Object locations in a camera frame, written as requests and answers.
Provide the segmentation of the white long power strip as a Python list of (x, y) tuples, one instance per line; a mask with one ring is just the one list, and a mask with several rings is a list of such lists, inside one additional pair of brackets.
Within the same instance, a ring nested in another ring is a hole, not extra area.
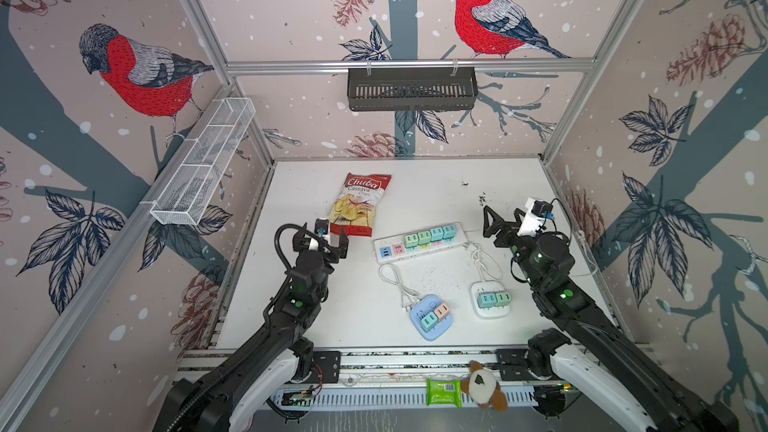
[(464, 247), (468, 243), (464, 229), (456, 222), (376, 239), (373, 253), (383, 265)]

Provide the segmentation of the white square power socket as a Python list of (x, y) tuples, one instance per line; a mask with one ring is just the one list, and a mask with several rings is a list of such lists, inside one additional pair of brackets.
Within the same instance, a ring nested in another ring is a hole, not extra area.
[(511, 313), (512, 296), (498, 281), (478, 281), (470, 286), (471, 304), (482, 319), (498, 319)]

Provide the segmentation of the green plug adapter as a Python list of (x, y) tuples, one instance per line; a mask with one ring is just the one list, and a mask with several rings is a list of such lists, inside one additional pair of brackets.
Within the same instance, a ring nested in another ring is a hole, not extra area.
[(412, 249), (419, 245), (419, 236), (417, 234), (409, 234), (404, 236), (404, 246), (406, 249)]
[(420, 231), (417, 234), (418, 237), (418, 245), (426, 245), (432, 242), (431, 232), (429, 230), (426, 231)]
[(511, 295), (507, 291), (498, 291), (495, 293), (495, 306), (496, 307), (506, 307), (511, 303)]

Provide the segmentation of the pink plug adapter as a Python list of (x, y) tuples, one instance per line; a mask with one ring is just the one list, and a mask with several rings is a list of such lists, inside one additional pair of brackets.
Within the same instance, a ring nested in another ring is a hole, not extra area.
[(450, 313), (450, 308), (446, 303), (441, 303), (433, 310), (433, 313), (437, 318), (437, 321), (440, 322), (447, 318), (448, 314)]

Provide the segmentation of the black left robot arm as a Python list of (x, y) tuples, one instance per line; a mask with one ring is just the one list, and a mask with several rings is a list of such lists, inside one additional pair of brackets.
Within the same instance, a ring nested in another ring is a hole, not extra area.
[(255, 412), (283, 384), (309, 377), (314, 344), (304, 337), (328, 297), (333, 266), (349, 240), (331, 244), (327, 219), (284, 224), (274, 247), (285, 279), (263, 310), (263, 325), (223, 363), (196, 382), (179, 380), (168, 392), (155, 431), (244, 431)]

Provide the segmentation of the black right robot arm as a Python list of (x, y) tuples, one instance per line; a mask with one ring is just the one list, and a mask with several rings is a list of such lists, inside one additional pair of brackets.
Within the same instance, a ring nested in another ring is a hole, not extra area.
[(528, 342), (530, 374), (575, 386), (627, 431), (736, 431), (722, 402), (707, 403), (665, 372), (605, 315), (569, 276), (567, 235), (543, 226), (552, 210), (534, 201), (511, 221), (483, 209), (483, 235), (511, 253), (540, 314), (550, 320)]

